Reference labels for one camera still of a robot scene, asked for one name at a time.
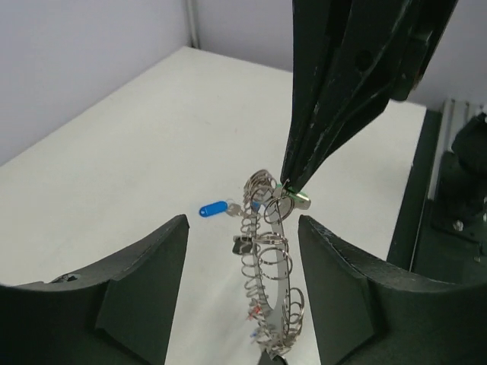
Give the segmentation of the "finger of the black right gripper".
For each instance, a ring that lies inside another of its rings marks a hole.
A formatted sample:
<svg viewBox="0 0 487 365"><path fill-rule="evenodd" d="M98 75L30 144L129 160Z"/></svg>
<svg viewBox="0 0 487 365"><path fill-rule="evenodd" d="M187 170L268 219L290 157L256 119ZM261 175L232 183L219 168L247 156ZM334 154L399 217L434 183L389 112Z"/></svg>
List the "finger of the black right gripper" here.
<svg viewBox="0 0 487 365"><path fill-rule="evenodd" d="M333 54L340 47L351 1L293 1L293 90L291 124L281 182L295 186L294 169L307 124L320 96Z"/></svg>
<svg viewBox="0 0 487 365"><path fill-rule="evenodd" d="M294 189L302 189L325 159L391 100L408 98L456 7L454 1L351 2L342 42L307 124Z"/></svg>

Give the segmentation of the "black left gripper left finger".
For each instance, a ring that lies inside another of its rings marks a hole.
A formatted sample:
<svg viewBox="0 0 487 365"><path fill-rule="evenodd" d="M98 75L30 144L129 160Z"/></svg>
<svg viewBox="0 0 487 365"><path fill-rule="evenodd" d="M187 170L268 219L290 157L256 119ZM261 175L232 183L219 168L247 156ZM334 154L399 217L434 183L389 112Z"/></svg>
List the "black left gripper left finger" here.
<svg viewBox="0 0 487 365"><path fill-rule="evenodd" d="M91 265L1 288L3 364L163 364L186 257L183 214Z"/></svg>

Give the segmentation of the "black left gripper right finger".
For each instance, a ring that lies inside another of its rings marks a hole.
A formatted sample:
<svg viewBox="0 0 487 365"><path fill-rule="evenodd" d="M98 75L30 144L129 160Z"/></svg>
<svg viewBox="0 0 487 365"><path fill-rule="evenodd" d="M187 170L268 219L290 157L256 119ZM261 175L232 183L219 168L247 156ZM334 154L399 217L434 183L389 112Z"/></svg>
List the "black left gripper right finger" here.
<svg viewBox="0 0 487 365"><path fill-rule="evenodd" d="M486 362L485 284L398 268L308 215L298 240L322 364Z"/></svg>

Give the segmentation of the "silver key with green tag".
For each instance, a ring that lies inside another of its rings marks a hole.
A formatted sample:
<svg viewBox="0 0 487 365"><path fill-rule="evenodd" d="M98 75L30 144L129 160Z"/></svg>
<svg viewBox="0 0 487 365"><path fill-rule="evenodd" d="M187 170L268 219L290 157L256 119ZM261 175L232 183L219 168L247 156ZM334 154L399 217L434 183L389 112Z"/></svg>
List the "silver key with green tag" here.
<svg viewBox="0 0 487 365"><path fill-rule="evenodd" d="M287 199L291 199L294 209L307 210L311 207L311 200L304 192L286 190L280 183L275 185L273 195L275 197L286 197Z"/></svg>

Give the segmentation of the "black key tag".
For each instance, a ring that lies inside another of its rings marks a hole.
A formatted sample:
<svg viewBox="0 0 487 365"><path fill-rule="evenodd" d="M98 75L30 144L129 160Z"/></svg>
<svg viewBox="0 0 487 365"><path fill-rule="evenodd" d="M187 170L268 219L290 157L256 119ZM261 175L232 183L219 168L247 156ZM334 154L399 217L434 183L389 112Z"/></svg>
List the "black key tag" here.
<svg viewBox="0 0 487 365"><path fill-rule="evenodd" d="M243 256L250 254L253 249L253 240L251 236L233 236L233 248L232 253L235 255Z"/></svg>

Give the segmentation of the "silver key with blue tag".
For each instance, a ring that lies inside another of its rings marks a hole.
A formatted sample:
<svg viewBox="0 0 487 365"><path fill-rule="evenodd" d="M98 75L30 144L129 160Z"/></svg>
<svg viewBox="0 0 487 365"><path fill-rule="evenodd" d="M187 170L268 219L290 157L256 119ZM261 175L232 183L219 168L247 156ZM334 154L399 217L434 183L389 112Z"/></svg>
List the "silver key with blue tag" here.
<svg viewBox="0 0 487 365"><path fill-rule="evenodd" d="M199 209L200 217L212 217L218 214L227 214L231 217L240 216L242 213L241 206L233 199L219 200L204 205Z"/></svg>

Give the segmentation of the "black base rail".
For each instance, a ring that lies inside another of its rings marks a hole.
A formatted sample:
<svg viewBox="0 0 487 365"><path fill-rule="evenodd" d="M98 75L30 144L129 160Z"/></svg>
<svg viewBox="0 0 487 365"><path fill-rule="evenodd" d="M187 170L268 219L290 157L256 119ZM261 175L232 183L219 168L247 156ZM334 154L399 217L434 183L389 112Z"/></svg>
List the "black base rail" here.
<svg viewBox="0 0 487 365"><path fill-rule="evenodd" d="M438 281L486 280L486 110L428 111L387 262Z"/></svg>

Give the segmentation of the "aluminium frame left post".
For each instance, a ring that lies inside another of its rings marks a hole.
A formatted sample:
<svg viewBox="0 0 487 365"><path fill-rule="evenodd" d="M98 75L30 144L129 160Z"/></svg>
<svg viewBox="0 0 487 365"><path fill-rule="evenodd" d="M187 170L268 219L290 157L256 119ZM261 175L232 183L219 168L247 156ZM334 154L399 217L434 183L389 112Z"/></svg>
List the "aluminium frame left post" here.
<svg viewBox="0 0 487 365"><path fill-rule="evenodd" d="M186 0L186 9L189 25L189 34L191 39L191 46L195 49L200 49L199 41L199 27L196 0Z"/></svg>

